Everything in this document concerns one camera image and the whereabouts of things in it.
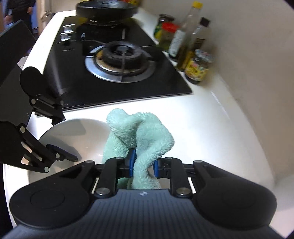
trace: jar label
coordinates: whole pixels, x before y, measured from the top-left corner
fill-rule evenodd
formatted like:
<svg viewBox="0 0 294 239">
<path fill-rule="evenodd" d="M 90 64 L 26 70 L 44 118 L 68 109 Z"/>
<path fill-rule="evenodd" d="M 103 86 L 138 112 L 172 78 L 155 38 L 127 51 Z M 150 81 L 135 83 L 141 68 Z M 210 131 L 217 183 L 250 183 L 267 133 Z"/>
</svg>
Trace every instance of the jar label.
<svg viewBox="0 0 294 239">
<path fill-rule="evenodd" d="M 197 62 L 194 61 L 192 58 L 186 69 L 185 69 L 185 74 L 187 77 L 189 77 L 191 80 L 195 81 L 202 81 L 203 78 L 205 77 L 208 69 L 200 66 Z"/>
<path fill-rule="evenodd" d="M 162 33 L 162 23 L 158 23 L 154 30 L 154 37 L 156 40 L 160 40 Z"/>
<path fill-rule="evenodd" d="M 168 53 L 172 56 L 172 57 L 176 57 L 177 53 L 179 51 L 179 48 L 181 46 L 181 43 L 184 39 L 185 33 L 182 32 L 181 30 L 177 30 L 173 40 L 171 41 L 171 45 L 169 47 Z"/>
</svg>

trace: stainless steel burner ring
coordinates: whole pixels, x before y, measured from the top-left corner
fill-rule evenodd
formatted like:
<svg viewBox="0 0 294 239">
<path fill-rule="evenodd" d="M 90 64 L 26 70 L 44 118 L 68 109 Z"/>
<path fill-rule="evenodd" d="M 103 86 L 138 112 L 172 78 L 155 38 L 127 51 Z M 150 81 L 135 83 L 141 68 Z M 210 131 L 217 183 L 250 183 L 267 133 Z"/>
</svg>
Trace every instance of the stainless steel burner ring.
<svg viewBox="0 0 294 239">
<path fill-rule="evenodd" d="M 96 53 L 102 47 L 104 47 L 104 46 L 99 46 L 99 47 L 93 49 L 92 51 L 90 51 L 90 53 Z M 134 75 L 134 76 L 123 76 L 123 78 L 121 80 L 121 76 L 111 75 L 111 74 L 99 69 L 95 65 L 95 61 L 96 61 L 95 55 L 94 56 L 86 56 L 85 65 L 86 65 L 87 70 L 91 74 L 93 74 L 94 76 L 101 78 L 103 80 L 106 80 L 106 81 L 110 81 L 110 82 L 131 83 L 131 82 L 142 81 L 142 80 L 149 78 L 154 73 L 155 67 L 156 67 L 156 63 L 154 61 L 149 61 L 149 66 L 144 72 L 142 72 L 138 75 Z"/>
</svg>

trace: logo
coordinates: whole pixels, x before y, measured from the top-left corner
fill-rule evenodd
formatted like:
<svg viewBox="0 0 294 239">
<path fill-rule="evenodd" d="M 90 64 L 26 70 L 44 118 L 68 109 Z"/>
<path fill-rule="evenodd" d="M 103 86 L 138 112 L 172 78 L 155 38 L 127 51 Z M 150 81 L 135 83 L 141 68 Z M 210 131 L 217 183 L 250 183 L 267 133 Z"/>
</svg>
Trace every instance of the logo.
<svg viewBox="0 0 294 239">
<path fill-rule="evenodd" d="M 141 193 L 139 193 L 141 196 L 146 196 L 148 193 L 147 192 L 145 192 L 145 191 L 143 191 L 143 192 L 141 192 Z"/>
</svg>

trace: white wall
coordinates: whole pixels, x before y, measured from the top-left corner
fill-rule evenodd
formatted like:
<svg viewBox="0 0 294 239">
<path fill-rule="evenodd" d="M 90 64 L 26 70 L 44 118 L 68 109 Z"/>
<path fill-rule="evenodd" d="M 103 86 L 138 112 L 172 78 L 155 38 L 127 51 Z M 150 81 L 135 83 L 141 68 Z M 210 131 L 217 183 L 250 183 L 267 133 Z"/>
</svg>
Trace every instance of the white wall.
<svg viewBox="0 0 294 239">
<path fill-rule="evenodd" d="M 202 0 L 206 48 L 249 118 L 276 178 L 294 173 L 294 10 L 284 0 Z M 181 21 L 192 0 L 144 0 Z"/>
<path fill-rule="evenodd" d="M 81 1 L 82 0 L 51 0 L 52 12 L 75 10 L 76 4 Z"/>
<path fill-rule="evenodd" d="M 273 192 L 278 207 L 270 225 L 287 237 L 294 230 L 294 175 L 279 180 Z"/>
</svg>

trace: microfiber cloth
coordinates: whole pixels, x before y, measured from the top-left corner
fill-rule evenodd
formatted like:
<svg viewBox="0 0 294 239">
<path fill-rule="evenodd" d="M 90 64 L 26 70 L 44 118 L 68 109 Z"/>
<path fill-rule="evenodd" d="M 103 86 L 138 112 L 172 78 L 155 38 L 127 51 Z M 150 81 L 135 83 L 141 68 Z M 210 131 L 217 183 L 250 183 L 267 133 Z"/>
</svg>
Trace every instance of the microfiber cloth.
<svg viewBox="0 0 294 239">
<path fill-rule="evenodd" d="M 112 110 L 106 121 L 111 132 L 102 162 L 113 157 L 126 157 L 131 148 L 135 148 L 137 154 L 133 177 L 119 179 L 118 188 L 160 189 L 158 180 L 148 172 L 148 168 L 174 145 L 167 128 L 154 114 L 138 112 L 128 115 L 122 109 Z"/>
</svg>

